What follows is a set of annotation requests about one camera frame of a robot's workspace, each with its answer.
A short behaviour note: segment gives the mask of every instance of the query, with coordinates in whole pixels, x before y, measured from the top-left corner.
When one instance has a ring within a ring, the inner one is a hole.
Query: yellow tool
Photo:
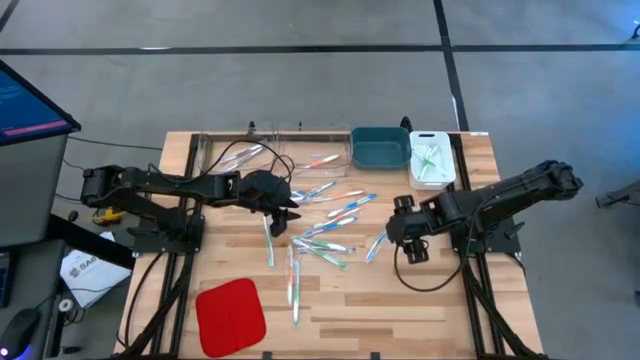
[[[119,224],[122,220],[122,217],[126,214],[126,211],[116,211],[112,207],[108,207],[103,215],[96,215],[91,217],[93,223],[100,226],[108,226],[113,224]]]

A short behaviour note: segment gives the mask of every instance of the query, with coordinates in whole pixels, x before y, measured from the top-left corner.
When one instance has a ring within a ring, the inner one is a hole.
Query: red pad
[[[212,358],[233,354],[264,339],[258,290],[251,279],[238,279],[196,298],[202,351]]]

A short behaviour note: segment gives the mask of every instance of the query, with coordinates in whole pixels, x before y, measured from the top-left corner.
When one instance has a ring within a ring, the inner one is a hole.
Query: computer mouse
[[[39,321],[40,312],[36,309],[18,311],[0,336],[0,355],[5,360],[13,360],[22,355],[29,346]]]

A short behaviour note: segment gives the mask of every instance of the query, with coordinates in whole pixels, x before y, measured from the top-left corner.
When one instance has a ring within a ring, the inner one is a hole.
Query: clear plastic container
[[[295,177],[342,177],[351,164],[353,144],[347,124],[321,128],[280,124],[277,142],[284,160],[289,157],[295,164]]]
[[[198,152],[196,159],[198,169],[203,168],[203,159],[209,157],[209,163],[213,163],[222,156],[220,162],[213,168],[212,173],[224,173],[241,171],[243,173],[256,169],[269,169],[276,156],[269,151],[264,144],[278,153],[278,141],[273,126],[263,129],[200,133],[199,147],[203,148],[205,139],[213,141],[213,150],[210,154]]]

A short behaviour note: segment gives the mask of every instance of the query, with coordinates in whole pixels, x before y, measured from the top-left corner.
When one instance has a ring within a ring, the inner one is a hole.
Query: white box
[[[456,167],[449,134],[442,131],[413,131],[409,134],[411,143],[411,161],[409,163],[409,183],[416,190],[442,190],[456,180]],[[437,147],[430,159],[439,169],[431,168],[423,178],[423,158],[429,148]]]
[[[103,232],[100,236],[107,240],[115,241],[111,232]],[[121,268],[78,250],[72,250],[69,255],[65,256],[60,267],[60,277],[67,284],[67,287],[71,289],[71,293],[76,298],[78,305],[83,309],[93,305],[129,275],[131,275],[131,270],[129,269]],[[93,292],[73,289],[102,291]]]

